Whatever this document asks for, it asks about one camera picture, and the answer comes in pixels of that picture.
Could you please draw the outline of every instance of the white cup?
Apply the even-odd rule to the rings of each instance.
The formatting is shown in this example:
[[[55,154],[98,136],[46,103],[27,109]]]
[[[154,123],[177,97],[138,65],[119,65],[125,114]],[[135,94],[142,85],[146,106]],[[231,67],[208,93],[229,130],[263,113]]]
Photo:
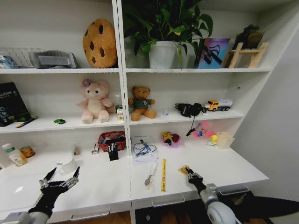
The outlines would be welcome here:
[[[75,171],[78,166],[72,155],[63,158],[57,165],[59,173],[63,175]]]

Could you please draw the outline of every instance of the wooden floor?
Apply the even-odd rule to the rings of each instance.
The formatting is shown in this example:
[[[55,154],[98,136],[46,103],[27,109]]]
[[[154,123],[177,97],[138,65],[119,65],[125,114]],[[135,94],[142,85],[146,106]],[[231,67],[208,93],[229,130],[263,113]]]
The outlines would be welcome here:
[[[192,224],[188,216],[180,217],[181,224]],[[59,224],[131,224],[130,212],[119,212],[101,218],[92,218],[83,221],[67,221]],[[173,212],[166,212],[161,216],[160,224],[177,224]],[[262,219],[250,219],[250,223],[244,224],[266,224]]]

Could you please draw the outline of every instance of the wooden stand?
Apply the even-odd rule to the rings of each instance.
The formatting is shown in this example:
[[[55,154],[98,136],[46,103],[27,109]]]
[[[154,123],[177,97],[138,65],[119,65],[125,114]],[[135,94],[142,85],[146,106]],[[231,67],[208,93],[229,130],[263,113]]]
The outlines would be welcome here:
[[[238,43],[236,49],[229,52],[229,54],[234,54],[234,55],[233,55],[228,67],[229,68],[235,67],[235,64],[238,61],[239,55],[251,54],[251,61],[250,61],[250,65],[248,68],[256,68],[258,66],[260,60],[262,59],[268,45],[269,45],[268,42],[264,42],[261,44],[259,49],[241,50],[243,43]]]

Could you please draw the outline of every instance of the pink plush toy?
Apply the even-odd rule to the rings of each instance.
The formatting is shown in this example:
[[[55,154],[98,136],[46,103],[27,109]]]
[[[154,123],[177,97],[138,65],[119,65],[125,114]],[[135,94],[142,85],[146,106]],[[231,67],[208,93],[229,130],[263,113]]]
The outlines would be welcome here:
[[[106,81],[92,83],[89,79],[83,79],[81,93],[86,98],[78,104],[82,109],[86,109],[82,114],[82,122],[90,124],[93,118],[99,118],[99,122],[109,121],[109,110],[113,105],[111,99],[106,98],[109,92],[109,85]]]

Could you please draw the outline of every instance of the ruler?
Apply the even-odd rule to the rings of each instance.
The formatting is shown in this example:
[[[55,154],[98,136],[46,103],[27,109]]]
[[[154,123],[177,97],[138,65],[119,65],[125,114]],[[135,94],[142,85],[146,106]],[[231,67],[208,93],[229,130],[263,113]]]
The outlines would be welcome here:
[[[162,180],[161,180],[161,191],[166,191],[166,159],[163,159],[162,161]]]

